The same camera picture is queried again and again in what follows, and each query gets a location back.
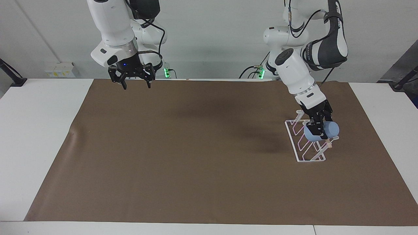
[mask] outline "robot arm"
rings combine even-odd
[[[310,132],[328,139],[324,119],[332,121],[332,108],[306,64],[318,71],[338,67],[347,60],[341,6],[338,0],[286,0],[285,4],[283,18],[289,26],[269,27],[264,32],[264,41],[270,47],[265,69],[270,75],[280,76],[289,93],[309,115],[311,120],[306,126]],[[325,37],[307,43],[305,28],[311,19],[324,19],[329,31]]]
[[[152,45],[167,40],[165,33],[161,37],[163,32],[147,28],[155,26],[154,18],[160,12],[158,0],[131,0],[129,7],[135,20],[130,19],[124,0],[87,0],[87,3],[102,35],[102,41],[91,53],[92,58],[108,67],[112,82],[121,83],[124,89],[127,77],[140,77],[150,88],[155,72],[164,63],[158,49]]]

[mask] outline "black clamp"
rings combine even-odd
[[[20,77],[16,76],[10,68],[17,73]],[[12,66],[10,66],[8,63],[6,63],[4,60],[0,59],[0,69],[2,69],[12,80],[13,83],[10,85],[10,87],[21,87],[25,82],[28,80],[25,77],[22,77],[20,73],[18,73]]]
[[[118,70],[116,66],[110,66],[107,70],[109,72],[110,79],[112,82],[120,83],[124,90],[126,90],[127,85],[125,79],[127,77],[139,77],[147,82],[148,88],[151,88],[151,82],[155,80],[155,69],[152,63],[135,68],[133,71],[121,71]],[[116,71],[121,73],[120,76],[116,75]]]
[[[324,130],[324,118],[326,121],[332,122],[332,108],[328,100],[321,102],[311,109],[307,109],[305,105],[301,105],[301,107],[311,119],[309,123],[306,124],[306,127],[309,129],[309,131],[313,135],[320,136],[323,140],[328,139],[328,136]]]

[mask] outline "black cable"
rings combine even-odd
[[[156,26],[153,23],[151,23],[150,25],[153,26],[153,27],[155,27],[155,28],[157,28],[157,29],[159,29],[159,30],[161,30],[163,32],[163,36],[161,37],[161,40],[160,40],[160,45],[158,46],[158,53],[161,53],[161,44],[163,43],[164,36],[166,35],[166,31],[163,28],[160,28],[160,27]]]
[[[319,87],[322,86],[322,84],[324,84],[326,82],[326,80],[328,79],[329,75],[332,73],[332,71],[334,71],[335,68],[332,68],[329,73],[327,74],[327,76],[325,77],[325,79],[321,82],[321,84],[319,85]]]
[[[292,36],[294,37],[294,38],[298,38],[298,37],[300,37],[301,35],[302,35],[302,33],[305,31],[305,28],[308,26],[308,24],[309,24],[309,22],[311,21],[311,19],[314,17],[314,15],[316,14],[316,13],[318,13],[318,12],[321,12],[321,10],[317,10],[316,12],[314,12],[310,17],[309,17],[309,19],[308,19],[308,21],[306,22],[306,24],[305,24],[305,26],[303,27],[303,29],[302,29],[302,31],[301,31],[301,33],[299,34],[299,35],[297,35],[297,36],[295,36],[294,34],[293,34],[293,28],[292,28],[292,26],[290,26],[290,33],[292,34]]]
[[[152,51],[152,50],[149,50],[149,51],[138,51],[138,54],[148,54],[148,53],[155,53],[155,54],[157,54],[160,57],[160,59],[163,59],[163,56],[160,53],[156,52],[156,51]]]
[[[139,15],[136,13],[136,10],[133,9],[133,7],[129,4],[128,0],[125,0],[126,5],[128,5],[128,7],[131,9],[132,14],[136,14],[134,16],[134,18],[140,18]],[[161,30],[163,32],[163,36],[161,37],[160,40],[160,44],[158,45],[158,54],[160,56],[161,59],[163,59],[163,56],[161,55],[161,44],[163,44],[163,40],[164,40],[164,36],[166,35],[166,31],[163,28],[160,28],[158,26],[156,26],[155,24],[153,24],[150,20],[146,20],[146,19],[142,19],[141,20],[145,21],[145,23],[148,23],[149,25]]]
[[[8,63],[6,63],[6,61],[4,61],[4,60],[2,60],[3,61],[3,63],[7,66],[7,67],[9,67],[11,70],[13,70],[17,75],[19,75],[20,76],[20,78],[23,78],[22,77],[22,75],[18,72],[18,71],[16,71],[16,69],[15,68],[13,68],[11,65],[9,65]]]
[[[240,75],[240,77],[239,77],[238,79],[241,79],[241,77],[243,76],[243,74],[244,74],[247,70],[252,69],[252,68],[254,68],[254,66],[250,66],[250,67],[248,67],[248,68],[244,69],[244,71],[241,73],[241,75]]]
[[[251,72],[249,75],[248,75],[248,77],[247,78],[250,78],[250,76],[253,74],[253,76],[252,76],[252,78],[254,78],[254,76],[256,75],[256,74],[258,74],[258,70],[257,71],[254,71],[254,72]]]
[[[175,74],[175,76],[176,76],[176,79],[177,79],[177,73],[176,73],[176,71],[174,70],[174,69],[168,69],[169,71],[174,71],[174,74]]]
[[[264,57],[263,61],[261,61],[260,66],[262,66],[262,65],[263,65],[263,63],[264,63],[265,59],[267,59],[267,56],[268,56],[268,55],[270,55],[270,52],[268,52],[268,53],[267,53],[267,55]]]

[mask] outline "brown paper mat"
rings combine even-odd
[[[321,89],[341,139],[297,163],[281,82],[94,80],[25,220],[418,225],[350,86]]]

